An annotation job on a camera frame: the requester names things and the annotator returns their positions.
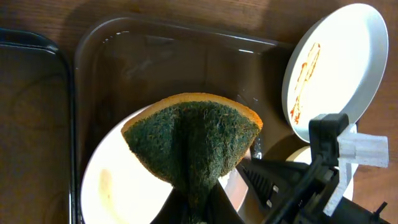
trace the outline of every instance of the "wooden surface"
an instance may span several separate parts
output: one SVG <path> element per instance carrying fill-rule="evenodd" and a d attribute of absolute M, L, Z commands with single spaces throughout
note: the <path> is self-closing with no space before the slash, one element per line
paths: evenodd
<path fill-rule="evenodd" d="M 69 59 L 83 33 L 98 19 L 119 12 L 143 14 L 226 29 L 296 44 L 317 20 L 350 0 L 1 0 L 0 27 L 40 33 L 56 41 Z M 398 223 L 398 1 L 362 1 L 386 21 L 389 59 L 380 89 L 361 119 L 362 133 L 389 138 L 388 169 L 360 167 L 355 175 L 354 201 L 368 210 L 389 202 L 382 217 Z"/>

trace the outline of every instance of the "white plate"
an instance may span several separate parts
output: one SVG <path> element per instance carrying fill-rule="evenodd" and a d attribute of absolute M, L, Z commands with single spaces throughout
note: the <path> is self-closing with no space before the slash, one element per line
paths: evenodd
<path fill-rule="evenodd" d="M 320 44 L 320 54 L 296 124 L 290 115 L 295 87 L 314 43 Z M 294 132 L 309 142 L 308 123 L 319 114 L 342 112 L 357 122 L 379 88 L 387 55 L 386 24 L 371 6 L 351 4 L 317 22 L 297 44 L 284 76 L 282 106 Z"/>
<path fill-rule="evenodd" d="M 172 186 L 139 162 L 121 134 L 124 123 L 146 108 L 115 126 L 92 155 L 81 186 L 86 224 L 150 223 L 169 196 Z M 236 169 L 219 181 L 238 210 L 248 191 L 246 183 Z"/>

